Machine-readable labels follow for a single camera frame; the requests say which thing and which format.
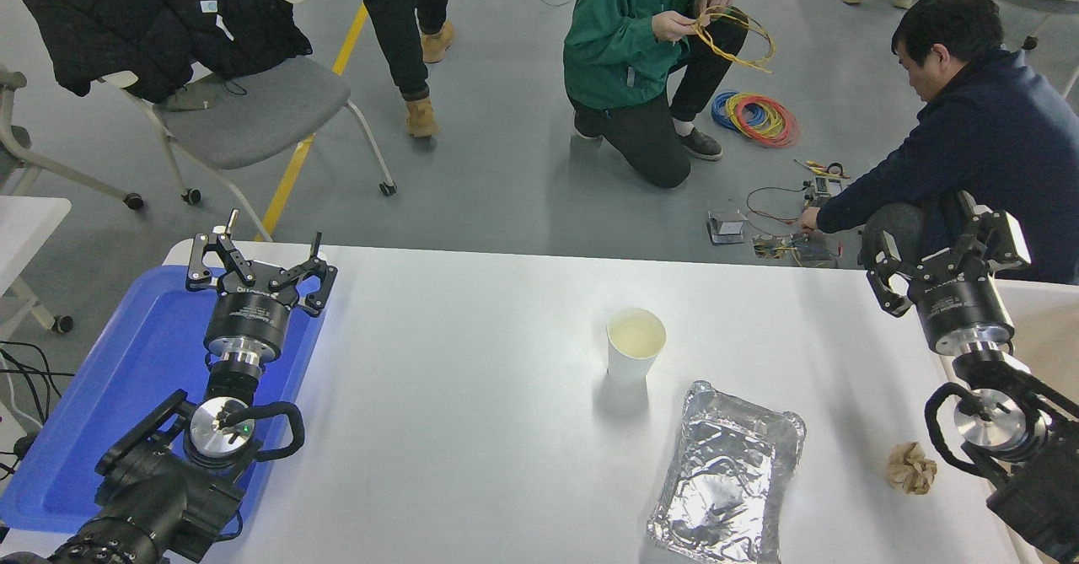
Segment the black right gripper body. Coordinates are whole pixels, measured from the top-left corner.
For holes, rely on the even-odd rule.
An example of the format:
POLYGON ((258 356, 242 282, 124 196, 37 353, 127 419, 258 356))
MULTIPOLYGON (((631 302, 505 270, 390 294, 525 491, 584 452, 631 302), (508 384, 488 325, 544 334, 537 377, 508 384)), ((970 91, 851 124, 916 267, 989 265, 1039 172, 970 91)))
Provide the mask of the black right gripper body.
POLYGON ((976 349, 980 342, 1002 346, 1015 333, 985 261, 975 255, 955 260, 951 250, 938 250, 918 261, 907 298, 929 348, 943 356, 976 349))

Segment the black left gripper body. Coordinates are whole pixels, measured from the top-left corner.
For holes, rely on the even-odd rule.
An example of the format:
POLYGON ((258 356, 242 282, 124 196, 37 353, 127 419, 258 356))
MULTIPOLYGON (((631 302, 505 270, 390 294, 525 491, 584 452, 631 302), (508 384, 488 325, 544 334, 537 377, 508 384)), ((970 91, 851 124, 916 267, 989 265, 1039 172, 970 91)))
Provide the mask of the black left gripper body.
POLYGON ((289 315, 299 300, 297 288, 287 285, 274 292, 267 283, 247 287, 229 278, 218 280, 217 291, 204 347, 223 357, 227 346, 242 344, 257 352, 261 361, 277 360, 289 315))

